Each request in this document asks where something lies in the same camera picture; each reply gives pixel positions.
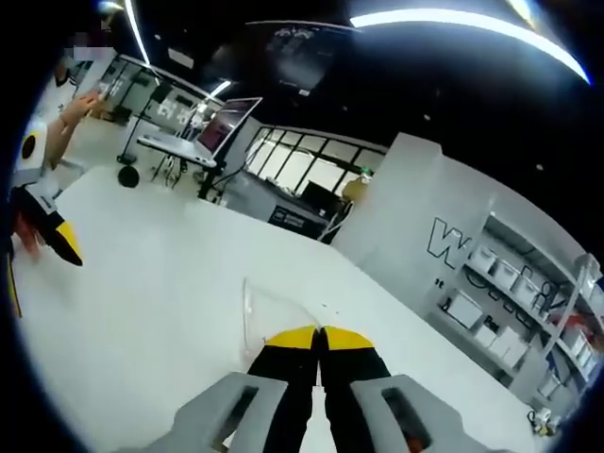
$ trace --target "black ceiling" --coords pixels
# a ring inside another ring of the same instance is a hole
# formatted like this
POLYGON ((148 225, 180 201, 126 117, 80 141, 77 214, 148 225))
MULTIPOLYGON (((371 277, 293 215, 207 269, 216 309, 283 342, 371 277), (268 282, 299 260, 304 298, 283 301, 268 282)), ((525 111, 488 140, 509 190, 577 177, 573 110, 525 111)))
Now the black ceiling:
MULTIPOLYGON (((145 0, 136 8, 151 62, 208 89, 211 80, 204 68, 222 45, 246 39, 247 22, 350 25, 351 15, 397 4, 404 8, 409 2, 279 3, 145 0), (191 56, 194 67, 171 61, 168 46, 191 56)), ((466 3, 518 21, 503 0, 466 3)), ((430 6, 451 4, 441 0, 430 6)), ((349 45, 309 96, 261 83, 253 70, 228 96, 263 95, 258 115, 266 123, 384 145, 398 131, 438 142, 449 157, 494 177, 548 212, 604 260, 604 241, 592 215, 601 192, 604 7, 587 0, 544 0, 540 5, 592 86, 556 60, 513 40, 446 25, 406 24, 352 33, 349 45), (543 171, 537 170, 538 164, 543 171)), ((140 57, 124 14, 116 17, 113 33, 118 50, 140 57)))

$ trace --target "computer monitor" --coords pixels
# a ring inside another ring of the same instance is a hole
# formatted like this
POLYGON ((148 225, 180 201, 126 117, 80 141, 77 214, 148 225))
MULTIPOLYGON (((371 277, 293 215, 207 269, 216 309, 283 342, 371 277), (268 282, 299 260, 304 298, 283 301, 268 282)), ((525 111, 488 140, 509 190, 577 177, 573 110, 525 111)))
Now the computer monitor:
POLYGON ((317 212, 324 210, 326 217, 331 217, 338 210, 340 197, 324 187, 309 181, 306 188, 300 195, 300 199, 307 205, 314 208, 317 212))
POLYGON ((216 156, 228 138, 241 127, 261 100, 261 97, 249 97, 226 101, 203 132, 199 134, 197 141, 206 147, 213 156, 216 156))

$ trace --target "person's arm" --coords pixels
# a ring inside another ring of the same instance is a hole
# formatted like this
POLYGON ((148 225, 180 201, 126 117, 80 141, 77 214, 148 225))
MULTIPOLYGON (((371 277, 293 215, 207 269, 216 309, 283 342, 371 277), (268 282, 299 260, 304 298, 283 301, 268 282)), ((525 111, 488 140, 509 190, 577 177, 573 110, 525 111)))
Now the person's arm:
POLYGON ((57 168, 74 135, 77 124, 98 102, 98 92, 88 92, 74 99, 58 119, 48 125, 44 160, 51 169, 57 168))

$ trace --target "transparent plastic bag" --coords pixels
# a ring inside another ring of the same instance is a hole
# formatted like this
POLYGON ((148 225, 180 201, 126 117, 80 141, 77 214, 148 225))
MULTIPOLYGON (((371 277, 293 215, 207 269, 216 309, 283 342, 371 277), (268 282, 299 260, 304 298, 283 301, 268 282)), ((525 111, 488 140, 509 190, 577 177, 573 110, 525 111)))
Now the transparent plastic bag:
POLYGON ((284 330, 321 324, 299 302, 266 288, 250 278, 243 280, 243 351, 245 370, 268 340, 284 330))

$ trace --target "wall lettering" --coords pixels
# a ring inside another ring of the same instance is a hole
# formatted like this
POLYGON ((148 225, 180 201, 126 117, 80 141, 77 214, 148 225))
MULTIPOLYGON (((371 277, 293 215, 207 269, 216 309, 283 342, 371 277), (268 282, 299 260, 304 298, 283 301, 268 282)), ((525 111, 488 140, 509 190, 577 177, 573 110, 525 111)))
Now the wall lettering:
POLYGON ((460 254, 466 253, 466 246, 472 238, 463 238, 463 232, 455 227, 448 227, 447 222, 438 217, 434 218, 430 239, 428 242, 428 253, 434 258, 443 259, 451 269, 455 269, 453 263, 460 262, 460 254))

